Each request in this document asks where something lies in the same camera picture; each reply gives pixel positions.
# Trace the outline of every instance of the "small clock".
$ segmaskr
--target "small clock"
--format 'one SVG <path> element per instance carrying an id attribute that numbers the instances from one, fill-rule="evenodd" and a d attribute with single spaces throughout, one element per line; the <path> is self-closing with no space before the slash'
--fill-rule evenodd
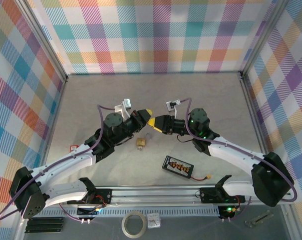
<path id="1" fill-rule="evenodd" d="M 151 213 L 147 215 L 147 227 L 150 229 L 159 228 L 161 226 L 160 214 Z"/>

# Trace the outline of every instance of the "masking tape roll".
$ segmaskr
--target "masking tape roll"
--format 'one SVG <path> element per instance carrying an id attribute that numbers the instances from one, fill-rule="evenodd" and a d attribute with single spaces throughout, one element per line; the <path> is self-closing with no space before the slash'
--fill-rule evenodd
<path id="1" fill-rule="evenodd" d="M 128 221 L 128 219 L 129 219 L 129 217 L 132 216 L 132 215 L 137 215 L 137 216 L 139 216 L 139 217 L 142 219 L 142 222 L 143 222 L 143 226 L 142 226 L 141 231 L 140 231 L 138 234 L 136 234 L 136 235 L 130 234 L 130 233 L 128 232 L 127 228 L 126 228 L 127 221 Z M 123 231 L 123 233 L 124 233 L 128 238 L 131 238 L 131 239 L 133 239 L 133 238 L 134 238 L 134 239 L 135 239 L 135 238 L 137 239 L 137 238 L 141 237 L 141 236 L 145 233 L 145 231 L 146 231 L 146 226 L 147 226 L 146 217 L 145 217 L 141 212 L 139 212 L 139 211 L 130 211 L 129 213 L 127 213 L 127 214 L 125 215 L 125 217 L 124 217 L 123 220 L 122 220 L 122 231 Z"/>

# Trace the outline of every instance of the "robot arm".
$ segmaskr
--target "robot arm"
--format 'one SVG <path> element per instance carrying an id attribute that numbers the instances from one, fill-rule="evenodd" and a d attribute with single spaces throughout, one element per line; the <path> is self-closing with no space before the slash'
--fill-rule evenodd
<path id="1" fill-rule="evenodd" d="M 31 218 L 52 204 L 85 198 L 88 192 L 95 189 L 88 178 L 74 183 L 56 185 L 56 182 L 108 157 L 118 144 L 132 138 L 135 132 L 145 127 L 152 114 L 149 109 L 134 110 L 129 116 L 127 111 L 116 111 L 122 115 L 125 112 L 125 116 L 117 112 L 107 115 L 101 137 L 100 128 L 84 144 L 61 159 L 32 170 L 22 167 L 15 173 L 9 194 L 13 198 L 25 188 L 14 200 L 23 218 Z"/>
<path id="2" fill-rule="evenodd" d="M 186 123 L 185 119 L 162 115 L 150 119 L 148 124 L 167 135 L 192 135 L 195 137 L 192 143 L 199 152 L 223 159 L 243 169 L 251 176 L 252 182 L 228 182 L 226 184 L 224 184 L 225 181 L 231 175 L 222 178 L 216 184 L 216 192 L 221 199 L 235 195 L 256 195 L 264 204 L 271 207 L 276 206 L 291 189 L 288 180 L 294 184 L 281 158 L 274 152 L 264 155 L 237 146 L 212 131 L 209 123 L 206 112 L 202 108 L 196 108 L 189 113 Z M 281 172 L 287 179 L 284 179 L 278 172 Z"/>

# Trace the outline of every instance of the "checkered fabric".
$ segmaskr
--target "checkered fabric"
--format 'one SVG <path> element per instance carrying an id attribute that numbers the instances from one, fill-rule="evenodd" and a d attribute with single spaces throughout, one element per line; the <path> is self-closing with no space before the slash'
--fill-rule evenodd
<path id="1" fill-rule="evenodd" d="M 0 0 L 0 210 L 16 170 L 42 158 L 61 86 L 14 0 Z M 0 240 L 7 240 L 3 222 Z"/>
<path id="2" fill-rule="evenodd" d="M 68 72 L 114 74 L 238 71 L 276 1 L 29 3 Z"/>
<path id="3" fill-rule="evenodd" d="M 249 73 L 269 147 L 295 179 L 302 222 L 302 0 L 291 0 Z"/>

